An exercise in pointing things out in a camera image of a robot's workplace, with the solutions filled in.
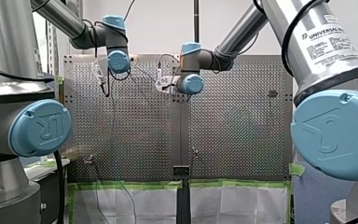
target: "robotic arm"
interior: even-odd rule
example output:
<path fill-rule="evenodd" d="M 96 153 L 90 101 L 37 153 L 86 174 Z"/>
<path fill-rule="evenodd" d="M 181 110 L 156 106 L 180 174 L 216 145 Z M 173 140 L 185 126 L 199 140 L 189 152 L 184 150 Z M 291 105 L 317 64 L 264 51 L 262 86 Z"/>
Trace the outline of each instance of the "robotic arm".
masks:
<path fill-rule="evenodd" d="M 114 73 L 129 71 L 128 39 L 121 17 L 105 16 L 102 22 L 88 27 L 59 0 L 33 0 L 32 6 L 62 29 L 75 48 L 106 46 L 109 69 Z M 2 224 L 13 220 L 40 223 L 40 188 L 28 180 L 18 157 L 46 156 L 53 152 L 56 155 L 70 132 L 69 112 L 53 100 L 54 90 L 46 83 L 49 81 L 41 69 L 30 0 L 0 0 Z M 63 191 L 61 195 L 62 217 Z"/>
<path fill-rule="evenodd" d="M 200 69 L 229 70 L 269 21 L 282 45 L 283 64 L 298 85 L 292 123 L 298 151 L 322 172 L 357 181 L 358 52 L 324 0 L 263 0 L 261 5 L 250 6 L 214 52 L 199 43 L 182 46 L 176 91 L 201 92 Z"/>

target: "perforated metal panel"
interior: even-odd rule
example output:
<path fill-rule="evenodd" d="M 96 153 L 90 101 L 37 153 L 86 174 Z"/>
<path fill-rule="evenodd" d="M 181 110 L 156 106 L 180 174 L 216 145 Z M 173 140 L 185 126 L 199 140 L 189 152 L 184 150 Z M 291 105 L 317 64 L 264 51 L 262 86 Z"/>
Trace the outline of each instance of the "perforated metal panel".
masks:
<path fill-rule="evenodd" d="M 192 166 L 192 178 L 288 176 L 292 78 L 279 56 L 240 56 L 229 72 L 202 72 L 206 87 L 191 105 L 155 91 L 145 72 L 156 74 L 158 58 L 140 56 L 132 78 L 114 82 L 113 98 L 98 87 L 92 56 L 65 59 L 66 105 L 74 124 L 70 151 L 76 154 L 71 181 L 171 180 L 173 165 Z M 97 167 L 84 164 L 89 155 Z"/>
<path fill-rule="evenodd" d="M 141 57 L 128 79 L 112 81 L 111 97 L 106 98 L 91 73 L 94 59 L 68 58 L 73 94 L 67 94 L 67 103 L 72 102 L 77 150 L 72 181 L 172 179 L 171 101 L 155 90 L 157 59 L 151 59 Z M 95 156 L 97 167 L 84 164 L 89 155 Z"/>
<path fill-rule="evenodd" d="M 285 179 L 292 79 L 279 57 L 241 56 L 231 71 L 202 76 L 205 89 L 191 103 L 192 177 Z"/>

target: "light blue end cap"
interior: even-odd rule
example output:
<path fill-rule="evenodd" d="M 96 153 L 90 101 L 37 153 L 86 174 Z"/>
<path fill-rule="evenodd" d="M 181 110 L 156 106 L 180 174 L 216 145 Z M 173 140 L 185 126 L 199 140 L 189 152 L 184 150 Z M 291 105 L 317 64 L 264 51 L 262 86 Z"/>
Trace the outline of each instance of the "light blue end cap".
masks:
<path fill-rule="evenodd" d="M 106 25 L 116 27 L 121 30 L 126 29 L 126 26 L 124 25 L 124 19 L 121 16 L 114 16 L 114 15 L 104 16 L 103 23 L 105 23 Z"/>
<path fill-rule="evenodd" d="M 199 75 L 192 74 L 182 81 L 182 92 L 185 94 L 197 94 L 204 88 L 203 78 Z"/>
<path fill-rule="evenodd" d="M 307 98 L 296 110 L 292 138 L 313 167 L 358 181 L 358 92 L 321 91 Z"/>
<path fill-rule="evenodd" d="M 68 110 L 55 100 L 41 100 L 27 106 L 14 119 L 8 143 L 19 156 L 47 156 L 59 149 L 70 129 Z"/>
<path fill-rule="evenodd" d="M 116 74 L 127 72 L 131 66 L 129 56 L 121 50 L 114 50 L 110 52 L 107 62 L 110 70 Z"/>
<path fill-rule="evenodd" d="M 201 44 L 197 42 L 188 42 L 182 45 L 182 54 L 187 55 L 192 52 L 198 51 L 201 49 Z"/>

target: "vertical pole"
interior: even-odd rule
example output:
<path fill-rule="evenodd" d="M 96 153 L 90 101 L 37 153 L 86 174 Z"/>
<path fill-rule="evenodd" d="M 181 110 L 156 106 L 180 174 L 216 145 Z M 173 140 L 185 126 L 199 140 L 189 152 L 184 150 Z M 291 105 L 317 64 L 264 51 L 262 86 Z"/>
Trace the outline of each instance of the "vertical pole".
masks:
<path fill-rule="evenodd" d="M 200 0 L 194 0 L 194 42 L 200 42 Z"/>

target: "green tape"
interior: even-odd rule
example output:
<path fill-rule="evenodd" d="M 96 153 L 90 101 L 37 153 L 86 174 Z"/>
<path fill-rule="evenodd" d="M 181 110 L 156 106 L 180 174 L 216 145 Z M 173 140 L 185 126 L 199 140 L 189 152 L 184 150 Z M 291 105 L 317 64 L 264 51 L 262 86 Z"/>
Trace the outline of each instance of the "green tape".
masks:
<path fill-rule="evenodd" d="M 56 82 L 61 85 L 63 83 L 63 77 L 56 77 Z"/>
<path fill-rule="evenodd" d="M 287 211 L 286 211 L 286 223 L 292 223 L 292 183 L 287 184 Z"/>
<path fill-rule="evenodd" d="M 153 183 L 135 183 L 125 181 L 99 181 L 98 185 L 93 183 L 70 184 L 68 188 L 73 191 L 94 190 L 94 189 L 130 189 L 130 190 L 154 190 L 154 189 L 180 189 L 181 181 L 162 181 Z"/>
<path fill-rule="evenodd" d="M 68 188 L 67 202 L 68 204 L 66 211 L 69 216 L 69 224 L 74 224 L 74 204 L 75 204 L 75 190 L 73 188 Z"/>
<path fill-rule="evenodd" d="M 268 188 L 286 189 L 290 186 L 290 181 L 252 181 L 252 180 L 191 180 L 191 188 L 216 188 L 216 187 L 247 187 L 247 188 Z"/>
<path fill-rule="evenodd" d="M 289 174 L 290 175 L 297 175 L 302 176 L 305 172 L 305 167 L 297 164 L 297 163 L 290 163 L 289 164 Z"/>

